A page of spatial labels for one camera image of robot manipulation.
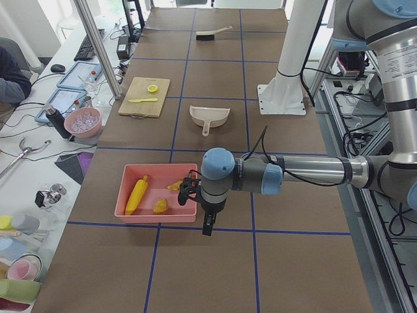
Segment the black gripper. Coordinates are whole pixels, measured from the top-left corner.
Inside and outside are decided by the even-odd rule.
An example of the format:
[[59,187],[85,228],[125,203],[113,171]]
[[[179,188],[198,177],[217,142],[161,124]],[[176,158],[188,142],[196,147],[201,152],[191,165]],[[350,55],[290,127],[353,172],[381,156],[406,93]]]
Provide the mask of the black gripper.
[[216,214],[225,207],[226,197],[205,195],[203,191],[200,179],[185,177],[180,184],[177,199],[180,206],[184,206],[188,200],[201,204],[205,211],[202,234],[212,235]]

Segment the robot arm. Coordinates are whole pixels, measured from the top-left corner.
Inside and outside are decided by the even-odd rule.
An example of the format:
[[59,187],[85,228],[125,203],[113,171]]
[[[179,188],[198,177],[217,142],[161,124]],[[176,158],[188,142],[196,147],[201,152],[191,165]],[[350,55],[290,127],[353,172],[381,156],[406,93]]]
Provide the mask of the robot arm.
[[329,158],[209,149],[199,177],[189,174],[178,202],[200,203],[203,233],[210,235],[227,193],[277,194],[284,181],[317,186],[350,184],[380,192],[416,208],[416,2],[336,1],[333,47],[340,52],[376,53],[394,150],[387,156]]

